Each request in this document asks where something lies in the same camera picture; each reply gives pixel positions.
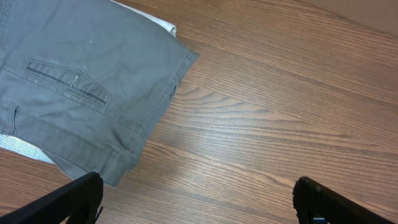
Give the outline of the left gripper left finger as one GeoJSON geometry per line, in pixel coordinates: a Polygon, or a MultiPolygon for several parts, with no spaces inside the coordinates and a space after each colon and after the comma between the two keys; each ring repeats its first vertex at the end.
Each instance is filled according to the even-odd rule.
{"type": "Polygon", "coordinates": [[[89,172],[1,217],[1,224],[95,224],[103,207],[104,182],[89,172]]]}

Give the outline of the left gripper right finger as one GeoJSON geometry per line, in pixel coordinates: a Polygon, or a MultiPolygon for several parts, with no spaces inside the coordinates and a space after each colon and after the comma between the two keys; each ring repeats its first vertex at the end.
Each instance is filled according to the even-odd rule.
{"type": "Polygon", "coordinates": [[[300,224],[394,224],[308,177],[296,181],[292,195],[300,224]]]}

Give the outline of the grey shorts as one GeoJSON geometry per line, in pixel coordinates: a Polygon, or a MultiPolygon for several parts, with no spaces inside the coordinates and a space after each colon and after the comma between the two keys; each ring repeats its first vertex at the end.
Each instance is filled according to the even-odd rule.
{"type": "Polygon", "coordinates": [[[197,57],[109,0],[2,0],[1,134],[116,186],[197,57]]]}

